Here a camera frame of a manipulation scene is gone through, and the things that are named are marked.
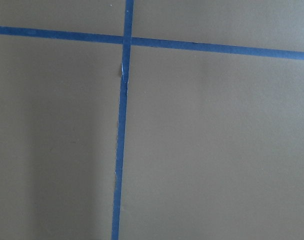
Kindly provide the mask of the brown paper table cover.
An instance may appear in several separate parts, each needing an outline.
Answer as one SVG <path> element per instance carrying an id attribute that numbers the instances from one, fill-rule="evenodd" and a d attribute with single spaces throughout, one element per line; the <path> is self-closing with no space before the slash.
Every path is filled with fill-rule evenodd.
<path id="1" fill-rule="evenodd" d="M 304 0 L 0 0 L 0 240 L 304 240 Z"/>

